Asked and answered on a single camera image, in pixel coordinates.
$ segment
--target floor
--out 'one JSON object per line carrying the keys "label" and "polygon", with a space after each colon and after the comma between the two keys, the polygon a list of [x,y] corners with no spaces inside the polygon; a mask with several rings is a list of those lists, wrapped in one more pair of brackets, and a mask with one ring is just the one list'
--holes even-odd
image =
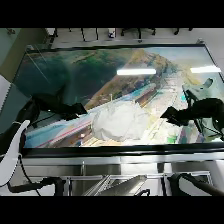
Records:
{"label": "floor", "polygon": [[[157,28],[156,35],[152,36],[152,30],[142,29],[142,39],[147,39],[151,43],[196,43],[202,38],[210,49],[217,65],[224,71],[224,28],[194,28],[188,31],[188,28],[180,29],[178,35],[174,35],[176,29]],[[116,38],[108,37],[108,28],[98,28],[99,41],[117,41],[117,40],[133,40],[138,38],[137,29],[126,31],[121,36],[121,28],[116,28]],[[96,41],[96,29],[84,28],[86,41]],[[58,28],[58,37],[54,40],[54,46],[60,47],[71,43],[83,43],[80,28]]]}

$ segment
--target white cloth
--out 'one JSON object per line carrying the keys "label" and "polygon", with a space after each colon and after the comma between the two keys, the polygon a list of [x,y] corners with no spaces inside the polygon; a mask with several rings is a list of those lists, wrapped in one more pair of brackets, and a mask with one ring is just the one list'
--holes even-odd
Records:
{"label": "white cloth", "polygon": [[112,102],[95,115],[92,123],[93,135],[100,140],[138,140],[148,125],[148,118],[147,112],[138,103]]}

